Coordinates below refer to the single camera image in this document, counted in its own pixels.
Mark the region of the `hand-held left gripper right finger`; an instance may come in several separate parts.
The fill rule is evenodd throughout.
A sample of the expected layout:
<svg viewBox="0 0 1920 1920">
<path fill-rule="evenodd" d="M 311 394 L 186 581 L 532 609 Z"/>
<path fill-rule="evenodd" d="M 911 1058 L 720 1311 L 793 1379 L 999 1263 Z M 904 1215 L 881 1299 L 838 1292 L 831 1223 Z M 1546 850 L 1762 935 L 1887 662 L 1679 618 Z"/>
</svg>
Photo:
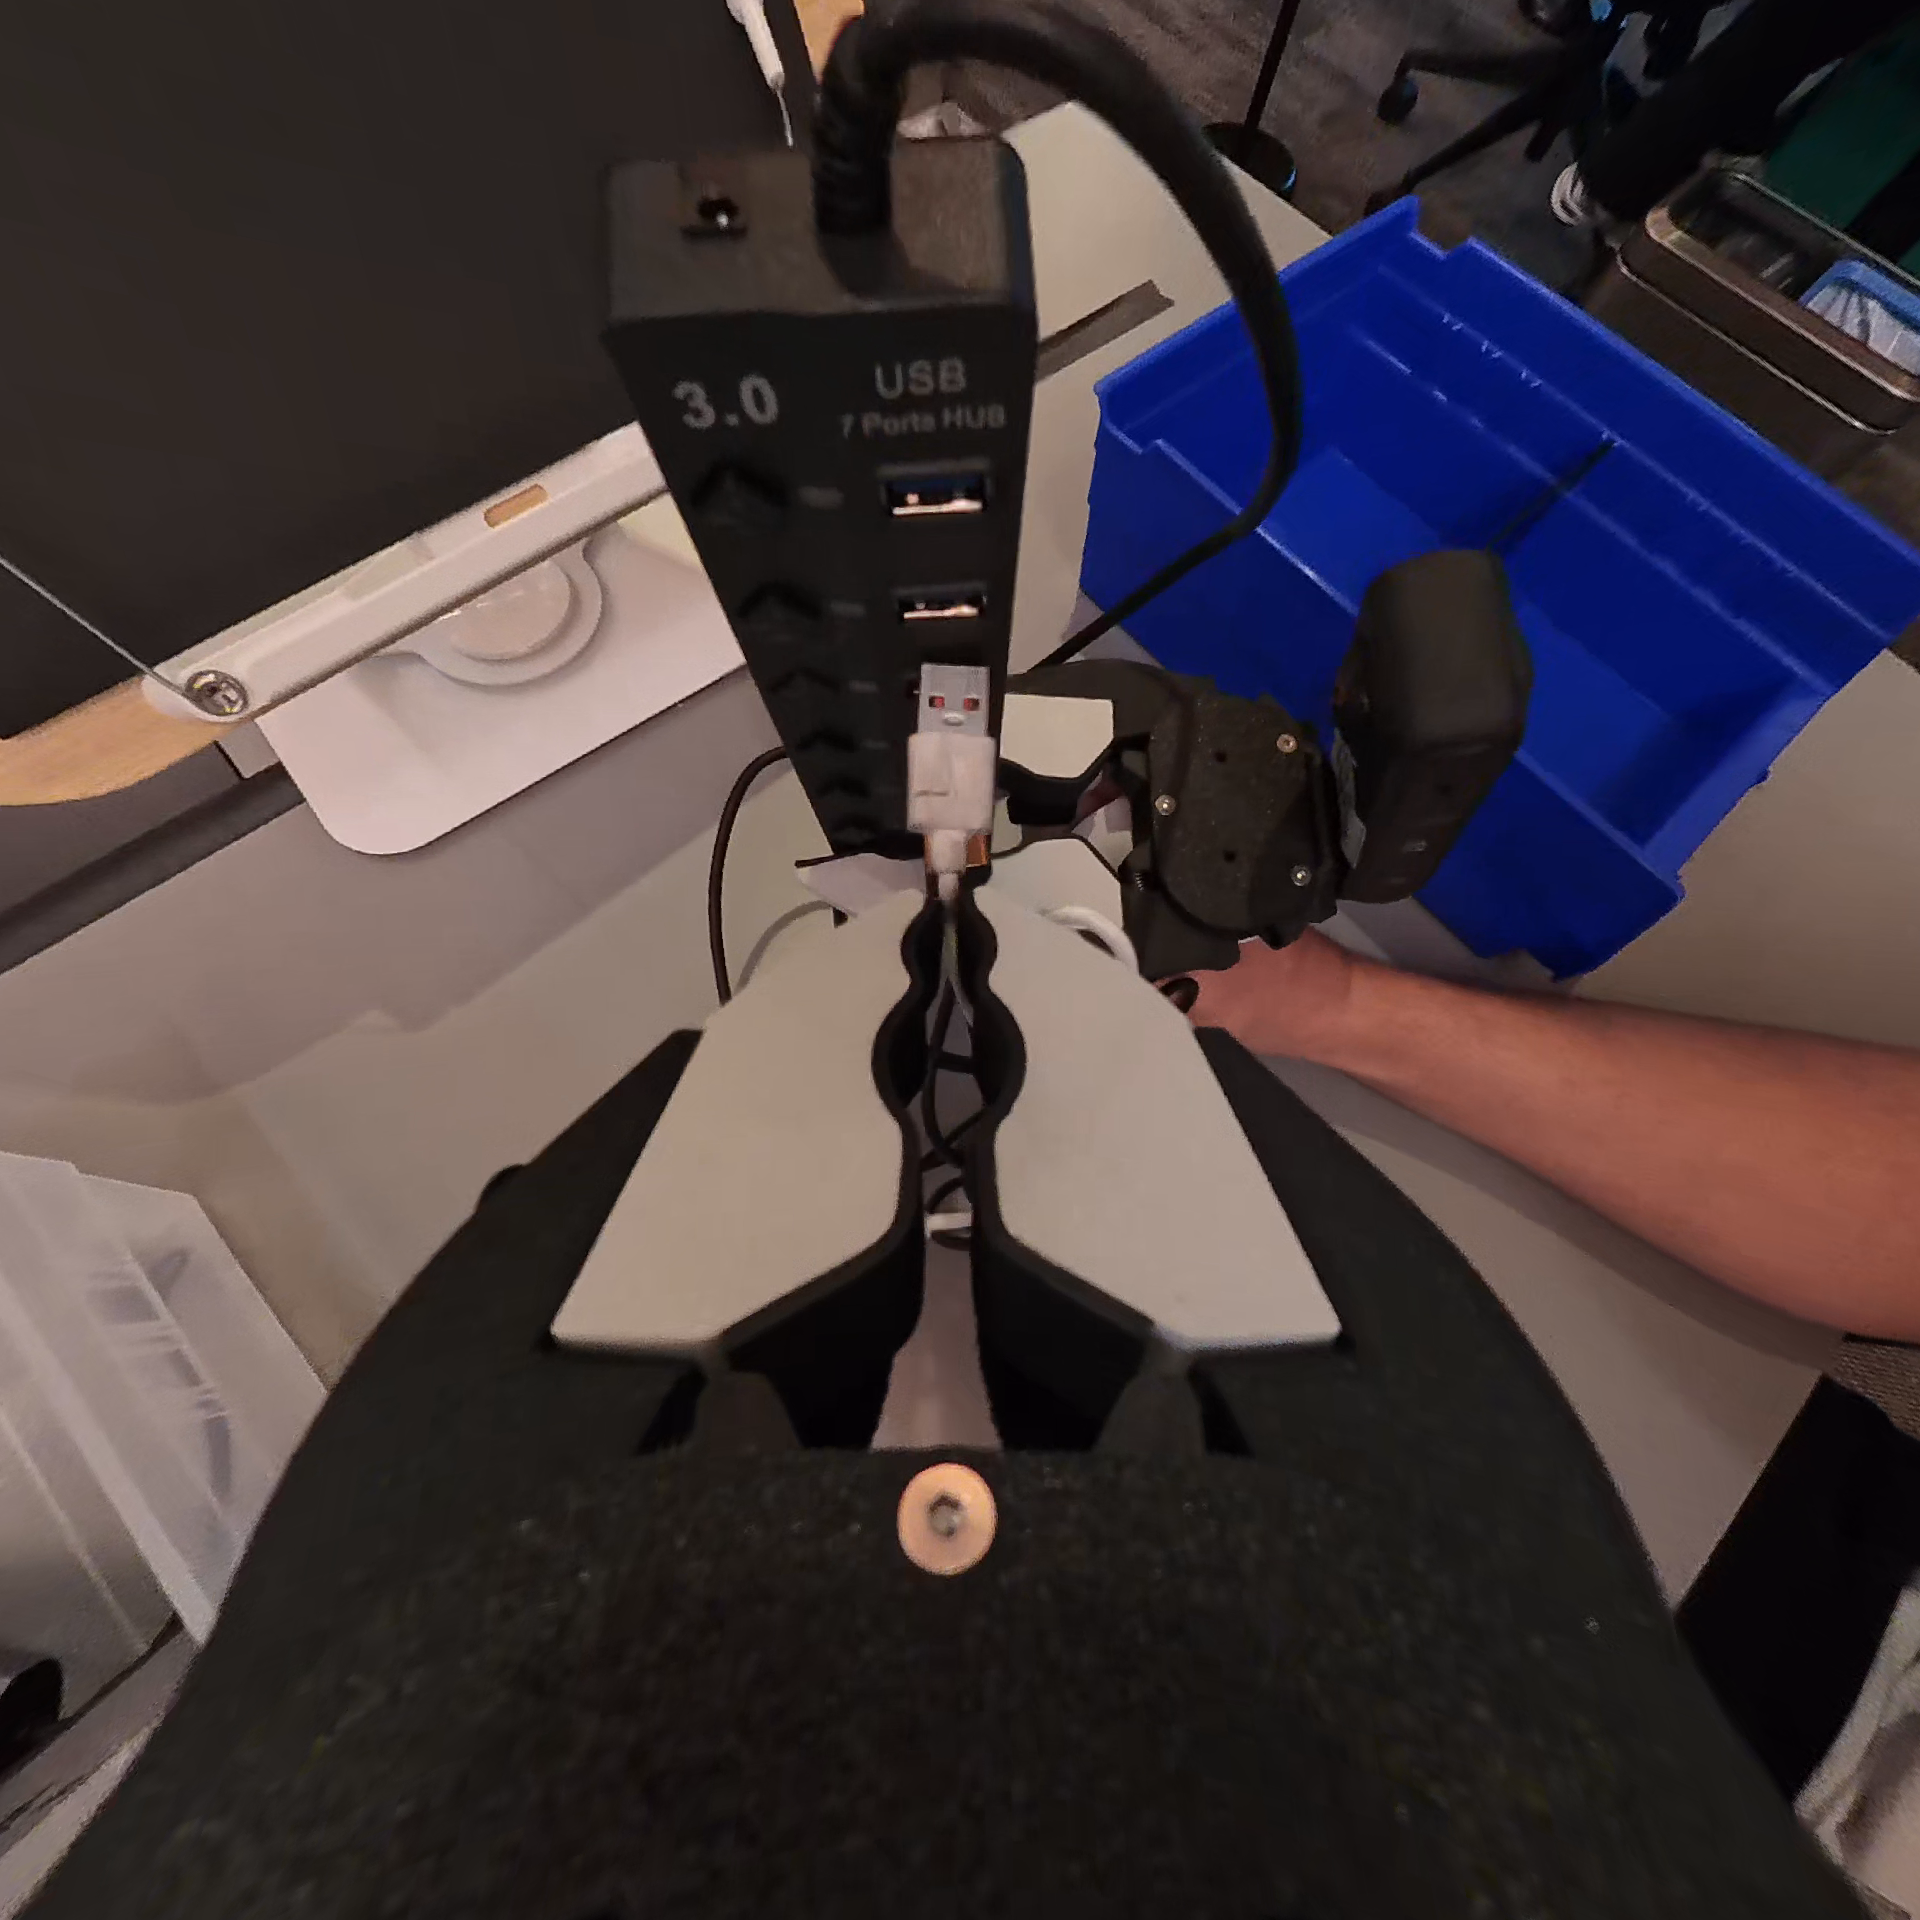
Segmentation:
<svg viewBox="0 0 1920 1920">
<path fill-rule="evenodd" d="M 1072 923 L 996 894 L 975 913 L 986 1226 L 1180 1354 L 1337 1342 L 1188 1017 Z"/>
</svg>

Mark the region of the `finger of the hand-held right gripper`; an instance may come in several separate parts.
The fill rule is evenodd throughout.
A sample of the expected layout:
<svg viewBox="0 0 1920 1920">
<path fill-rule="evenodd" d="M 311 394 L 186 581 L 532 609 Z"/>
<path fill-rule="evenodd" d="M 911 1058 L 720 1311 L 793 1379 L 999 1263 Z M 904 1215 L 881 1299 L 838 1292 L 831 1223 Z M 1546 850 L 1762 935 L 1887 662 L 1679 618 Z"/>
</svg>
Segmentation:
<svg viewBox="0 0 1920 1920">
<path fill-rule="evenodd" d="M 1068 774 L 1040 773 L 1001 754 L 996 783 L 1007 823 L 1021 829 L 1073 829 L 1105 805 L 1129 803 L 1122 759 L 1113 754 Z"/>
<path fill-rule="evenodd" d="M 1077 699 L 1108 703 L 1111 718 L 1162 718 L 1168 673 L 1149 660 L 1077 657 L 1015 675 L 1007 699 Z"/>
</svg>

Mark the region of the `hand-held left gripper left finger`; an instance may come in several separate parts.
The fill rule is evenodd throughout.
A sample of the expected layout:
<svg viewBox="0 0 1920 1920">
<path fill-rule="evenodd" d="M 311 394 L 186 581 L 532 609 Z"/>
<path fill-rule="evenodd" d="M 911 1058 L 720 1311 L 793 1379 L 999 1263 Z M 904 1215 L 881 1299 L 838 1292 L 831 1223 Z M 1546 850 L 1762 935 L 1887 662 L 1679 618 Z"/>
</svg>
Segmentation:
<svg viewBox="0 0 1920 1920">
<path fill-rule="evenodd" d="M 887 897 L 709 1017 L 550 1323 L 562 1348 L 710 1350 L 910 1215 L 908 1132 L 874 1062 L 920 913 Z"/>
</svg>

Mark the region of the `large blue plastic bin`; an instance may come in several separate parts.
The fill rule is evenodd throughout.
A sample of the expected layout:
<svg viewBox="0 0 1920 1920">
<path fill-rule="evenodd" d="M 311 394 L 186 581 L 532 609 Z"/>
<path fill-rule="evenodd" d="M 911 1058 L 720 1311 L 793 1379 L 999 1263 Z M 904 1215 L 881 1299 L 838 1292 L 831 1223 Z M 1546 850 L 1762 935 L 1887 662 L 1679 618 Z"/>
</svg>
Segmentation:
<svg viewBox="0 0 1920 1920">
<path fill-rule="evenodd" d="M 1534 668 L 1526 733 L 1420 900 L 1477 955 L 1591 974 L 1916 621 L 1916 554 L 1496 252 L 1423 238 L 1414 198 L 1279 286 L 1303 459 L 1258 537 L 1122 630 L 1324 727 L 1365 588 L 1492 548 Z"/>
</svg>

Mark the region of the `person's right forearm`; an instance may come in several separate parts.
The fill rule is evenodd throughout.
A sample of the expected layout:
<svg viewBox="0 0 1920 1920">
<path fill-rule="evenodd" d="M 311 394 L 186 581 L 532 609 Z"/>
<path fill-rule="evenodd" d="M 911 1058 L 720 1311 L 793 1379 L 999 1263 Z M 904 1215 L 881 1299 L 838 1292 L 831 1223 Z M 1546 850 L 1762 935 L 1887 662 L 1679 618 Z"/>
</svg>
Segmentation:
<svg viewBox="0 0 1920 1920">
<path fill-rule="evenodd" d="M 1741 1297 L 1917 1339 L 1917 1058 L 1349 965 L 1330 1065 Z"/>
</svg>

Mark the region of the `grey desk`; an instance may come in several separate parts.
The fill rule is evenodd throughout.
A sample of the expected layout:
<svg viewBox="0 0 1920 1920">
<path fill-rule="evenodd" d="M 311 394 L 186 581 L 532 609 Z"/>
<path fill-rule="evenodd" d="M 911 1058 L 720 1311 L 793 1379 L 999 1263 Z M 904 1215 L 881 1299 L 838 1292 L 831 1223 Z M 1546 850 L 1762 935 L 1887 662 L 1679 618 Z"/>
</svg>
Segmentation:
<svg viewBox="0 0 1920 1920">
<path fill-rule="evenodd" d="M 1912 1046 L 1916 733 L 1916 669 L 1879 657 L 1577 991 Z M 4 1150 L 193 1193 L 340 1374 L 488 1177 L 709 1014 L 713 823 L 773 738 L 733 673 L 417 853 L 284 812 L 4 974 Z M 1834 1334 L 1341 1073 L 1271 1068 L 1494 1286 L 1679 1601 Z"/>
</svg>

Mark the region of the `person's right hand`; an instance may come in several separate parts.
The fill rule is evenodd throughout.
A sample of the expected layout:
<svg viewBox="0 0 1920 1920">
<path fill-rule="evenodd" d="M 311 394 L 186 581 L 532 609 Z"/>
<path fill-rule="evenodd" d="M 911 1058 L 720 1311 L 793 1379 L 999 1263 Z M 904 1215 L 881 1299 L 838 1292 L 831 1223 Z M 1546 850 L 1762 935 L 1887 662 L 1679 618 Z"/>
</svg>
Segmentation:
<svg viewBox="0 0 1920 1920">
<path fill-rule="evenodd" d="M 1248 941 L 1229 967 L 1168 974 L 1159 991 L 1192 1026 L 1221 1029 L 1261 1058 L 1340 1068 L 1361 1029 L 1378 963 L 1306 930 L 1279 949 Z"/>
</svg>

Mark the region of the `white stand with wooden board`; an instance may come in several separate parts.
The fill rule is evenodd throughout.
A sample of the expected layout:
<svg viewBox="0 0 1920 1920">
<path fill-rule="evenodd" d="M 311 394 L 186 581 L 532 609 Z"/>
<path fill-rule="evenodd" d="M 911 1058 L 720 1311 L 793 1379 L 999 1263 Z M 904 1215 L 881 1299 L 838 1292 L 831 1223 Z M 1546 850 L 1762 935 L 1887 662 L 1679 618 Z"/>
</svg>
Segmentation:
<svg viewBox="0 0 1920 1920">
<path fill-rule="evenodd" d="M 634 425 L 4 738 L 9 809 L 256 730 L 324 833 L 421 850 L 738 673 Z"/>
</svg>

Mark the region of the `black pole stand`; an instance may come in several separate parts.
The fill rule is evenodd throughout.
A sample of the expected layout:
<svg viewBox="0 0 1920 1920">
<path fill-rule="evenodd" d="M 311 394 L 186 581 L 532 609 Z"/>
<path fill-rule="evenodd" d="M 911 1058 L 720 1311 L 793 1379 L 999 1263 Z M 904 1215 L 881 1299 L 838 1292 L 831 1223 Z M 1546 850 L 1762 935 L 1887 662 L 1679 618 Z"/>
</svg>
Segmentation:
<svg viewBox="0 0 1920 1920">
<path fill-rule="evenodd" d="M 1293 201 L 1298 191 L 1298 159 L 1292 146 L 1266 125 L 1266 110 L 1301 9 L 1303 2 L 1279 2 L 1240 114 L 1207 123 L 1209 143 L 1281 201 Z"/>
</svg>

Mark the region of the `clear plastic storage bin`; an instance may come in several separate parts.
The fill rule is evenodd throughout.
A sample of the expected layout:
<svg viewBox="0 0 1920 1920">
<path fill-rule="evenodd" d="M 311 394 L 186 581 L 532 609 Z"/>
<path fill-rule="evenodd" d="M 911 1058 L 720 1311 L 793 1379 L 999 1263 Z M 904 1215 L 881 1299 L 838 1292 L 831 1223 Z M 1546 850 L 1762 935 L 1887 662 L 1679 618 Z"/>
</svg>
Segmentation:
<svg viewBox="0 0 1920 1920">
<path fill-rule="evenodd" d="M 4 1438 L 113 1627 L 205 1644 L 324 1383 L 197 1197 L 1 1167 Z"/>
</svg>

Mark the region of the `metal trash can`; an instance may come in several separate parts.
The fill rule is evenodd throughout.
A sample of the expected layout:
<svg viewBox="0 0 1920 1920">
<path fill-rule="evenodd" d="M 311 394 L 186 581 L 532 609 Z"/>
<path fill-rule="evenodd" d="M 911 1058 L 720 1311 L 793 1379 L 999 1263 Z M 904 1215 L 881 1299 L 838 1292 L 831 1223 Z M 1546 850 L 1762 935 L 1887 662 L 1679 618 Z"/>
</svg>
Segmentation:
<svg viewBox="0 0 1920 1920">
<path fill-rule="evenodd" d="M 1916 442 L 1916 277 L 1727 165 L 1618 242 L 1589 310 L 1826 477 Z"/>
</svg>

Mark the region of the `person's dark clothing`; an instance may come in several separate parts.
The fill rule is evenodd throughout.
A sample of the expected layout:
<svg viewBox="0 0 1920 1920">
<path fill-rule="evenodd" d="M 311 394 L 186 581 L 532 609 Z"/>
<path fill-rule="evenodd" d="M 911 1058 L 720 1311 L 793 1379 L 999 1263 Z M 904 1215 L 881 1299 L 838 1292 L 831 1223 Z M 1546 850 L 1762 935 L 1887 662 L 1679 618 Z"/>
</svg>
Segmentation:
<svg viewBox="0 0 1920 1920">
<path fill-rule="evenodd" d="M 1678 1606 L 1871 1915 L 1917 1915 L 1917 1348 L 1847 1338 Z"/>
</svg>

